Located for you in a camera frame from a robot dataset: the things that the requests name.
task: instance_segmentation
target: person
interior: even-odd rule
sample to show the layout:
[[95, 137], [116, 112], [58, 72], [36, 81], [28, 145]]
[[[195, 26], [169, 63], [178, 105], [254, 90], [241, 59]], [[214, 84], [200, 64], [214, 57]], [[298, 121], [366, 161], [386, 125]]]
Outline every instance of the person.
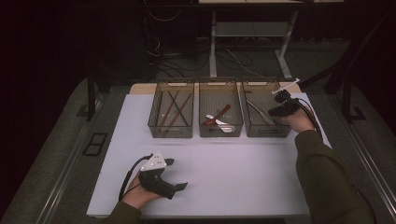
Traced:
[[160, 195], [148, 191], [140, 185], [139, 173], [129, 184], [121, 201], [117, 202], [111, 214], [103, 219], [101, 224], [138, 224], [142, 215], [140, 209], [147, 203], [161, 198]]
[[[295, 138], [298, 150], [296, 171], [312, 223], [375, 223], [369, 205], [355, 190], [340, 156], [323, 144], [305, 112], [299, 109], [280, 120], [298, 133]], [[139, 209], [161, 198], [143, 189], [137, 177], [130, 184], [130, 188], [134, 189], [125, 194], [103, 223], [139, 223]]]

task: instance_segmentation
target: robotic hand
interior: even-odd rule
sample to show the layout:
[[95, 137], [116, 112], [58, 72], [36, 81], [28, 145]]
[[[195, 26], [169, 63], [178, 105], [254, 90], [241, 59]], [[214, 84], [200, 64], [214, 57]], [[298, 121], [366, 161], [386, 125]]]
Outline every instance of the robotic hand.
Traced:
[[268, 111], [268, 114], [273, 117], [286, 117], [294, 114], [294, 112], [300, 108], [300, 106], [291, 99], [288, 91], [280, 91], [276, 95], [275, 101], [280, 103], [280, 105]]
[[177, 191], [181, 191], [187, 187], [188, 183], [176, 184], [173, 186], [161, 178], [161, 174], [165, 170], [165, 167], [172, 165], [175, 160], [164, 159], [161, 152], [157, 152], [154, 155], [151, 154], [150, 156], [141, 158], [134, 164], [122, 184], [119, 200], [121, 200], [124, 195], [124, 191], [132, 175], [132, 171], [136, 165], [143, 160], [148, 161], [140, 168], [140, 174], [138, 178], [140, 180], [140, 185], [144, 189], [152, 191], [171, 200]]

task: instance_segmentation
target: olive green sleeve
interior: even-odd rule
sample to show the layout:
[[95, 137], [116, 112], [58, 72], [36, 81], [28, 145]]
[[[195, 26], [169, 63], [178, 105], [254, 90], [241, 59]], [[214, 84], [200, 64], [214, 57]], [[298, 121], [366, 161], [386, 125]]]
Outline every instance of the olive green sleeve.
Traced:
[[101, 224], [138, 224], [142, 212], [131, 205], [118, 202], [111, 214]]
[[315, 131], [299, 133], [297, 175], [313, 223], [373, 223], [369, 206], [354, 189], [337, 152]]

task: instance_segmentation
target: hand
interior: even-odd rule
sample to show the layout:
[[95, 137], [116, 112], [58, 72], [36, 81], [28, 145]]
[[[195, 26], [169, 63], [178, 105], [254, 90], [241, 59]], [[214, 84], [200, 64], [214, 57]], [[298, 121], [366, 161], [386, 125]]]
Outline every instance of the hand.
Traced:
[[294, 114], [282, 117], [280, 120], [285, 124], [289, 124], [297, 133], [307, 130], [315, 130], [315, 126], [301, 108], [294, 112]]
[[129, 185], [129, 191], [127, 191], [127, 193], [122, 198], [122, 201], [124, 203], [128, 203], [129, 205], [137, 209], [141, 209], [147, 203], [162, 197], [152, 191], [144, 189], [140, 185], [140, 181], [138, 178], [139, 174], [140, 171], [137, 173], [137, 175], [134, 177], [131, 184]]

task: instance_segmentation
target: transparent storage tray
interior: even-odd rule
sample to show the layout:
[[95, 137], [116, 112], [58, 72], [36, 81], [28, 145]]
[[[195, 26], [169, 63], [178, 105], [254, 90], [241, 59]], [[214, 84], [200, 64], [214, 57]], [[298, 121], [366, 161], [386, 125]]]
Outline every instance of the transparent storage tray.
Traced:
[[193, 79], [162, 79], [152, 102], [148, 126], [154, 138], [192, 138]]
[[[225, 124], [205, 124], [207, 115]], [[244, 124], [236, 80], [232, 77], [201, 78], [199, 83], [199, 131], [201, 137], [239, 137]]]
[[268, 110], [277, 107], [272, 91], [279, 89], [275, 78], [250, 78], [242, 80], [241, 101], [248, 137], [287, 137], [289, 125], [271, 117]]

